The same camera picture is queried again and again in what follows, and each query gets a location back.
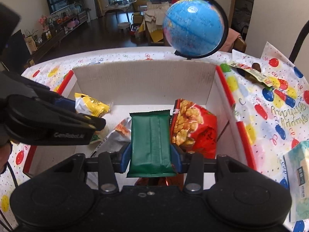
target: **balloon print tablecloth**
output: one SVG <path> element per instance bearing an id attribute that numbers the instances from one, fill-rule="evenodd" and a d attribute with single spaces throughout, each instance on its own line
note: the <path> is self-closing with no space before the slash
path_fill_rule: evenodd
<path id="1" fill-rule="evenodd" d="M 182 57 L 173 54 L 174 51 L 172 47 L 135 47 L 86 52 L 32 66 L 23 76 L 56 91 L 65 75 L 74 67 L 132 60 L 182 60 Z M 299 141 L 309 138 L 309 86 L 301 72 L 269 43 L 261 59 L 240 52 L 216 52 L 201 60 L 221 66 L 236 102 L 235 117 L 245 124 L 258 170 L 287 187 L 282 156 Z M 267 90 L 244 78 L 244 74 L 239 74 L 227 65 L 232 60 L 255 69 L 258 64 L 262 73 L 271 77 L 274 89 Z M 9 159 L 19 184 L 28 180 L 22 169 L 29 147 L 14 145 Z M 15 226 L 17 223 L 9 207 L 14 184 L 8 170 L 0 176 L 0 184 L 1 210 L 11 225 Z M 286 221 L 285 224 L 294 232 L 308 231 L 309 228 L 308 220 L 296 223 Z"/>

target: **pink cloth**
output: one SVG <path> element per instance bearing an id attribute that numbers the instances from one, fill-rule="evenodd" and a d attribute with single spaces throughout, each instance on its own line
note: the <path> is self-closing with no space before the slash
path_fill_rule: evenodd
<path id="1" fill-rule="evenodd" d="M 219 51 L 231 52 L 235 40 L 237 38 L 239 38 L 239 37 L 240 37 L 240 34 L 238 32 L 236 32 L 235 30 L 229 28 L 228 37 L 227 37 L 225 43 L 223 44 L 223 46 L 220 48 Z"/>

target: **orange package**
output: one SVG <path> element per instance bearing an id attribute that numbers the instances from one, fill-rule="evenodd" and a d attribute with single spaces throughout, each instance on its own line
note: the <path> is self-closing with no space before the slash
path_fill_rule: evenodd
<path id="1" fill-rule="evenodd" d="M 199 152 L 204 158 L 215 158 L 217 117 L 200 105 L 177 99 L 170 132 L 171 142 L 182 149 Z"/>

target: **globe stand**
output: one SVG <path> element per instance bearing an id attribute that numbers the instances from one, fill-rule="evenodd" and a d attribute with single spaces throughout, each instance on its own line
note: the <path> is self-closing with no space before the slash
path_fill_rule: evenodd
<path id="1" fill-rule="evenodd" d="M 213 49 L 211 52 L 209 52 L 209 53 L 207 53 L 205 55 L 199 55 L 199 56 L 184 55 L 184 54 L 180 53 L 177 50 L 174 53 L 175 55 L 185 57 L 188 60 L 204 58 L 204 57 L 210 56 L 210 55 L 214 54 L 215 52 L 217 52 L 223 46 L 223 44 L 225 43 L 225 41 L 226 41 L 226 39 L 228 37 L 228 33 L 229 33 L 228 17 L 225 14 L 223 8 L 215 0 L 206 0 L 206 1 L 209 4 L 215 6 L 218 9 L 218 11 L 220 12 L 221 16 L 222 16 L 223 25 L 224 25 L 224 31 L 223 31 L 223 35 L 222 35 L 222 39 L 221 39 L 220 43 L 218 44 L 218 46 L 215 49 Z"/>

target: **person's hand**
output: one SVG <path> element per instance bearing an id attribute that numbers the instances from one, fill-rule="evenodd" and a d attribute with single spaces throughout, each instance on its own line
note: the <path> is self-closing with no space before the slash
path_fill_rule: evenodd
<path id="1" fill-rule="evenodd" d="M 4 170 L 4 165 L 8 161 L 11 154 L 11 145 L 5 143 L 5 145 L 0 147 L 0 173 Z"/>

